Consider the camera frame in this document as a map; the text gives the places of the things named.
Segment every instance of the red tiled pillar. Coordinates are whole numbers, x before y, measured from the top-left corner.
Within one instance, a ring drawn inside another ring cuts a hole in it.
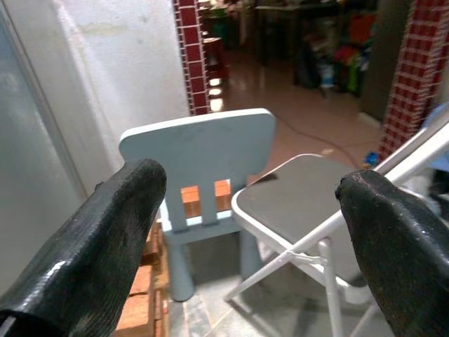
[[[449,0],[415,0],[391,86],[381,160],[410,139],[433,108],[448,48]]]
[[[173,0],[182,69],[190,114],[193,115],[210,112],[199,6],[200,3],[195,0]]]

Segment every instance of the electrical cord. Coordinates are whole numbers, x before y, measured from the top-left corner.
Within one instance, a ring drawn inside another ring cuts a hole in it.
[[[337,143],[334,143],[331,140],[327,140],[325,138],[318,137],[318,136],[315,136],[315,135],[311,135],[309,133],[305,133],[304,131],[298,130],[293,125],[288,123],[284,118],[282,118],[282,117],[280,117],[278,115],[276,115],[276,118],[278,120],[282,121],[294,133],[296,133],[296,134],[298,134],[300,136],[304,136],[304,137],[308,137],[308,138],[317,140],[319,142],[322,142],[322,143],[325,143],[327,145],[330,145],[330,146],[334,147],[335,149],[339,150],[342,154],[344,154],[346,156],[346,158],[348,158],[348,160],[351,162],[351,165],[355,169],[361,169],[360,163],[348,151],[346,151],[342,146],[338,145]]]

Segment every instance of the white metal frame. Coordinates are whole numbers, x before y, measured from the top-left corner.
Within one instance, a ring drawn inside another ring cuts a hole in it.
[[[375,171],[385,174],[385,177],[395,185],[400,185],[427,167],[435,158],[441,156],[448,150],[448,147],[449,112],[447,111],[443,118],[439,119],[437,123],[429,128],[417,133],[417,135],[376,167]],[[349,303],[373,302],[350,335],[351,337],[360,336],[364,326],[377,312],[377,305],[370,295],[368,286],[356,288],[335,275],[332,244],[328,236],[339,226],[345,224],[342,212],[336,212],[299,241],[290,244],[239,208],[237,197],[240,193],[241,191],[237,192],[232,198],[232,209],[237,221],[258,239],[277,250],[280,255],[240,283],[224,299],[226,301],[231,300],[286,263],[293,263],[326,287],[333,337],[343,337],[344,335],[340,312],[339,289],[342,290],[344,299]],[[306,255],[305,251],[315,244],[318,244],[321,256],[313,257]]]

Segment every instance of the light blue chair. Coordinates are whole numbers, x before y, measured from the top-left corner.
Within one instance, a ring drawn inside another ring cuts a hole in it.
[[[173,300],[194,294],[184,245],[218,235],[240,232],[243,278],[262,267],[257,241],[236,224],[231,211],[217,212],[217,180],[230,179],[232,194],[246,186],[250,174],[266,165],[274,137],[275,119],[264,109],[237,110],[187,117],[127,130],[120,153],[129,161],[151,158],[166,170],[166,209],[161,207],[166,238],[170,290]],[[201,216],[186,219],[181,188],[197,185]]]

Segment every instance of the tiled floor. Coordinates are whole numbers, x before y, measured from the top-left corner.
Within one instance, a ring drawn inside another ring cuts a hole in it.
[[[329,93],[291,85],[285,65],[262,69],[244,53],[231,53],[231,79],[224,85],[222,111],[265,107],[277,117],[276,137],[265,171],[292,156],[311,152],[358,166],[376,150],[378,127],[358,117],[358,103],[349,94]],[[235,301],[222,297],[236,286],[239,276],[235,234],[188,246],[196,285],[194,297],[169,305],[170,335],[202,336],[331,336],[324,288],[292,265],[286,265]],[[263,246],[262,257],[272,258]],[[344,329],[355,327],[365,307],[343,305]],[[378,315],[364,336],[393,336]]]

